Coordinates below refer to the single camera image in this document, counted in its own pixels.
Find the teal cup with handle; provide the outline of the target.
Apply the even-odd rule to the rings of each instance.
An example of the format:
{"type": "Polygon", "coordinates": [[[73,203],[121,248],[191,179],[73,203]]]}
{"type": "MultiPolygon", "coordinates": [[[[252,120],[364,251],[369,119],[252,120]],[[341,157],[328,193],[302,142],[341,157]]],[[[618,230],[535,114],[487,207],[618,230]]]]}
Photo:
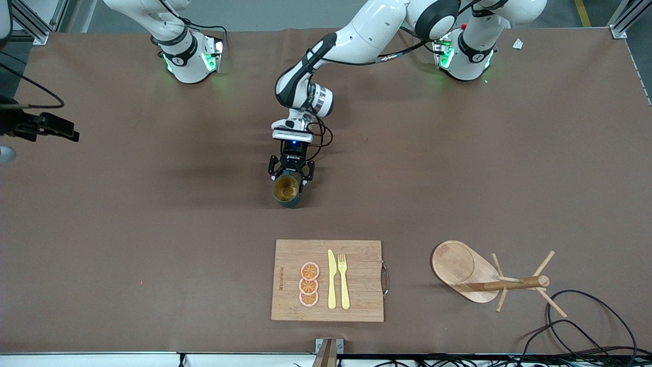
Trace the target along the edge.
{"type": "Polygon", "coordinates": [[[283,174],[275,179],[272,194],[282,207],[297,207],[300,203],[300,182],[292,174],[283,174]]]}

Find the wooden cutting board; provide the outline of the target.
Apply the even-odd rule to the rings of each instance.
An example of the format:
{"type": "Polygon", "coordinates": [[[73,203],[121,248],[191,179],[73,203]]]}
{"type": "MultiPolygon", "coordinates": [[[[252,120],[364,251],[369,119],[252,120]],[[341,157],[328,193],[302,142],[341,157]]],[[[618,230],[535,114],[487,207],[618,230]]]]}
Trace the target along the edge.
{"type": "Polygon", "coordinates": [[[379,240],[277,240],[271,319],[302,322],[383,322],[385,318],[383,284],[384,263],[379,240]],[[328,249],[347,260],[350,309],[341,306],[340,274],[335,276],[336,308],[328,308],[328,249]],[[319,301],[304,307],[298,299],[300,268],[308,261],[317,263],[319,301]]]}

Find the table cover sheet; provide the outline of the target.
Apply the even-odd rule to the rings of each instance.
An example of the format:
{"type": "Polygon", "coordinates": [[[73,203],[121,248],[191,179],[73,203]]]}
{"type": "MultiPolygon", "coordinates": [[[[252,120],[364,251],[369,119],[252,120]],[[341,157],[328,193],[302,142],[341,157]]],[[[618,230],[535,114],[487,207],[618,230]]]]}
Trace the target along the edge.
{"type": "Polygon", "coordinates": [[[286,209],[267,173],[287,116],[274,85],[323,34],[232,33],[230,71],[198,85],[145,35],[34,48],[26,74],[80,140],[2,140],[18,156],[0,167],[0,351],[522,351],[545,301],[513,291],[496,313],[457,295],[431,270],[445,240],[510,277],[555,251],[548,291],[600,298],[652,351],[652,107],[624,40],[509,30],[468,83],[423,49],[323,66],[334,140],[286,209]],[[384,322],[271,320],[278,239],[381,240],[384,322]]]}

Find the yellow plastic knife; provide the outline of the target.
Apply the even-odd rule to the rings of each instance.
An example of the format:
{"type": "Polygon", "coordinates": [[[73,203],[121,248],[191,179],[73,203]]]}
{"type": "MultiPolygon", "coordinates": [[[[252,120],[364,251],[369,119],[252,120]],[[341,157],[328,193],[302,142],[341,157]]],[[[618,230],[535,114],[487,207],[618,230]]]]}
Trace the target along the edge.
{"type": "Polygon", "coordinates": [[[329,294],[328,294],[328,308],[336,308],[336,287],[335,287],[335,276],[338,271],[337,262],[335,260],[335,254],[331,249],[328,249],[328,260],[329,260],[329,294]]]}

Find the yellow plastic fork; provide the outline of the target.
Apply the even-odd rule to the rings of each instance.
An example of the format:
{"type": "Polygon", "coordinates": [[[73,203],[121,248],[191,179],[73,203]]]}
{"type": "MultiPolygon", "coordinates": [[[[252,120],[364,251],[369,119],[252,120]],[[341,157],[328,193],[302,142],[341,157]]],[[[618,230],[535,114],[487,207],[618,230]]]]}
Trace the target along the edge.
{"type": "Polygon", "coordinates": [[[348,310],[351,307],[351,301],[349,297],[348,283],[347,283],[347,260],[345,254],[338,255],[338,272],[340,274],[340,283],[341,283],[341,306],[343,309],[348,310]]]}

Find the wooden mug tree rack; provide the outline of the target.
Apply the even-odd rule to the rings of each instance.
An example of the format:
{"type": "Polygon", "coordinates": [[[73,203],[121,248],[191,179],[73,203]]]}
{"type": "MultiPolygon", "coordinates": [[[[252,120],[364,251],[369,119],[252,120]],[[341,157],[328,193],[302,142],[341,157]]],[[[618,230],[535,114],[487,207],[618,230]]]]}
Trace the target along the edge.
{"type": "Polygon", "coordinates": [[[473,303],[498,300],[496,312],[501,312],[510,291],[530,290],[538,293],[562,318],[567,318],[567,313],[547,293],[550,279],[544,269],[555,255],[551,250],[531,276],[507,277],[495,253],[487,260],[467,244],[447,240],[433,249],[430,264],[440,281],[473,303]]]}

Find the aluminium frame profile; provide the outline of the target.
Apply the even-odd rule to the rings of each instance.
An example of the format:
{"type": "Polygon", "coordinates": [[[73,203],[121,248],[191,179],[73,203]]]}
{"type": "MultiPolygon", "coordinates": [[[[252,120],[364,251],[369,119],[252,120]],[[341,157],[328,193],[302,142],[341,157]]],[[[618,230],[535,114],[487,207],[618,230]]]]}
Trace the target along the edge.
{"type": "Polygon", "coordinates": [[[0,0],[0,45],[30,37],[45,45],[51,33],[64,28],[74,0],[0,0]]]}
{"type": "Polygon", "coordinates": [[[626,31],[652,7],[652,0],[621,0],[606,27],[613,39],[626,39],[626,31]]]}

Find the metal mounting bracket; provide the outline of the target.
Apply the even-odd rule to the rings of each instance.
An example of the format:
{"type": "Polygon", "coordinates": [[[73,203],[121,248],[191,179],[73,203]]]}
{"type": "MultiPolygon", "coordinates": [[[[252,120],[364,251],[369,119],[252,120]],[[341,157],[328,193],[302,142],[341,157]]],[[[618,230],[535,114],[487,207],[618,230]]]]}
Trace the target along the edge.
{"type": "Polygon", "coordinates": [[[337,354],[344,353],[344,339],[342,338],[317,338],[314,341],[314,354],[317,355],[319,350],[328,340],[331,340],[331,345],[334,346],[337,354]]]}

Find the brown upright post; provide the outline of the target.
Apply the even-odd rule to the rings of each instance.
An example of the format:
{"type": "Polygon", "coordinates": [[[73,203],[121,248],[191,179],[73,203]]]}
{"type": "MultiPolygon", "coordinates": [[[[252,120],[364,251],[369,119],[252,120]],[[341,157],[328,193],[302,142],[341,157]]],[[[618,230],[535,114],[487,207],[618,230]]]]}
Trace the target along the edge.
{"type": "Polygon", "coordinates": [[[317,348],[316,358],[314,359],[312,367],[337,367],[337,352],[337,339],[322,339],[319,348],[317,348]]]}

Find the white table edge rail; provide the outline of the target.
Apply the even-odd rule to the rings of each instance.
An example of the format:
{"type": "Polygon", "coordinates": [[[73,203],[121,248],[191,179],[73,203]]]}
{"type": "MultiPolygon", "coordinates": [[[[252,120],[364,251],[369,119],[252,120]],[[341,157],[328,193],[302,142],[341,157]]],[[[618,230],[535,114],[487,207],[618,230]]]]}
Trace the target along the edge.
{"type": "MultiPolygon", "coordinates": [[[[498,355],[473,360],[435,357],[338,357],[335,367],[603,367],[587,362],[538,360],[517,365],[498,355]]],[[[0,354],[0,367],[313,367],[310,354],[186,354],[181,353],[44,353],[0,354]]]]}

